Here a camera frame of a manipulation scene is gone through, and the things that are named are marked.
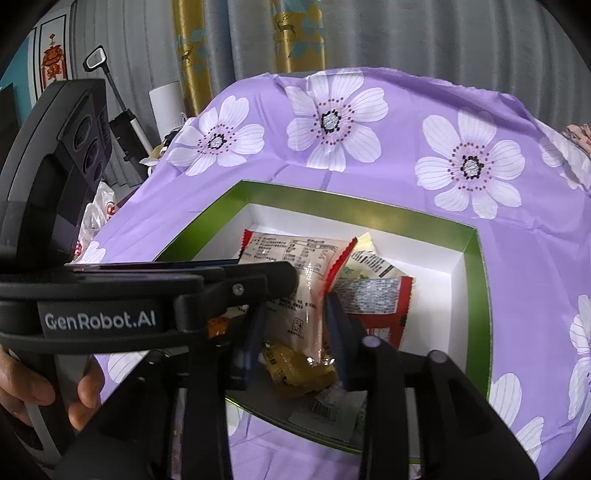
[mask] flower center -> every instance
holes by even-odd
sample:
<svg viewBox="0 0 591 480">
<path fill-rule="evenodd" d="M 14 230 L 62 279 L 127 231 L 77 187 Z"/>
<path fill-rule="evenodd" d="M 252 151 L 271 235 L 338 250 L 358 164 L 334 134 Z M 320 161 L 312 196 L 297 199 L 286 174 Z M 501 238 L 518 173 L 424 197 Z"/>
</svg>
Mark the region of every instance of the flower center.
<svg viewBox="0 0 591 480">
<path fill-rule="evenodd" d="M 463 155 L 462 166 L 460 171 L 463 172 L 464 178 L 473 180 L 480 178 L 480 172 L 484 168 L 484 163 L 481 163 L 476 155 Z"/>
<path fill-rule="evenodd" d="M 334 132 L 335 130 L 340 131 L 340 120 L 341 116 L 337 110 L 329 110 L 328 112 L 322 114 L 322 129 L 328 134 Z"/>
<path fill-rule="evenodd" d="M 223 134 L 215 134 L 212 139 L 207 142 L 207 146 L 209 148 L 215 148 L 216 150 L 219 150 L 226 142 L 227 140 L 224 138 Z"/>
</svg>

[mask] white cylinder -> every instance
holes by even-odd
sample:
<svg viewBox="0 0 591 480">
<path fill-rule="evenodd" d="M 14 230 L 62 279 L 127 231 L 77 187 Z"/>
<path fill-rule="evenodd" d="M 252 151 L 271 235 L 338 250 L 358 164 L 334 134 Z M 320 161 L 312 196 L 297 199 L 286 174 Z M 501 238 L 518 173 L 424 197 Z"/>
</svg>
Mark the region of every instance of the white cylinder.
<svg viewBox="0 0 591 480">
<path fill-rule="evenodd" d="M 176 81 L 150 90 L 150 102 L 156 118 L 158 135 L 163 141 L 172 129 L 182 127 L 187 119 L 181 83 Z"/>
</svg>

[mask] purple tablecloth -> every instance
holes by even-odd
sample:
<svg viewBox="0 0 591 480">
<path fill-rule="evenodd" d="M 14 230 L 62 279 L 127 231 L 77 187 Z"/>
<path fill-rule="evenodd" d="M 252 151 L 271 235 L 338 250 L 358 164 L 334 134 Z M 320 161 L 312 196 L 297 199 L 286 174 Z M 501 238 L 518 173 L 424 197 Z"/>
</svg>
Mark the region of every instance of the purple tablecloth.
<svg viewBox="0 0 591 480">
<path fill-rule="evenodd" d="M 490 401 L 542 475 L 561 459 L 591 411 L 591 166 L 582 151 L 502 93 L 388 69 L 265 74 L 187 122 L 83 260 L 153 260 L 242 179 L 475 226 L 491 293 Z M 287 475 L 283 442 L 303 440 L 277 430 L 265 438 L 234 443 L 236 464 L 252 459 L 269 479 L 352 478 L 356 468 L 335 451 Z"/>
</svg>

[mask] fingernail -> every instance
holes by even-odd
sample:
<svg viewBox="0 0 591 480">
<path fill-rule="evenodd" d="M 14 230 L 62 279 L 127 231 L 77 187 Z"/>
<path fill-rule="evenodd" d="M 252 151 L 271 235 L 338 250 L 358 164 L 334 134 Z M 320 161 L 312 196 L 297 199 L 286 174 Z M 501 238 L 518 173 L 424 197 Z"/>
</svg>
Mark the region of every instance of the fingernail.
<svg viewBox="0 0 591 480">
<path fill-rule="evenodd" d="M 33 391 L 33 396 L 39 402 L 50 404 L 54 400 L 53 388 L 47 382 L 33 380 L 31 382 L 31 390 Z"/>
</svg>

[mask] box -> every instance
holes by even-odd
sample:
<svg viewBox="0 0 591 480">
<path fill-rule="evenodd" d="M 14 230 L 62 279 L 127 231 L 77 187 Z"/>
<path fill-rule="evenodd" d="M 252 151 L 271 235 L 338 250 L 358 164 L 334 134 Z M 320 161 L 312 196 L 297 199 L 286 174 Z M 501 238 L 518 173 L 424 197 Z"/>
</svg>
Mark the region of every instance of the box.
<svg viewBox="0 0 591 480">
<path fill-rule="evenodd" d="M 433 349 L 447 352 L 488 397 L 492 326 L 475 228 L 350 196 L 241 181 L 188 225 L 157 260 L 237 258 L 245 229 L 347 240 L 371 232 L 378 255 L 415 278 L 400 349 L 420 355 Z M 261 366 L 249 391 L 232 392 L 229 399 L 297 435 L 359 451 L 360 445 L 328 439 L 289 423 L 294 409 L 312 402 L 313 395 L 278 401 L 273 388 Z M 411 426 L 416 424 L 415 418 L 409 420 Z M 417 450 L 418 440 L 411 443 L 416 444 L 411 445 L 411 452 Z"/>
</svg>

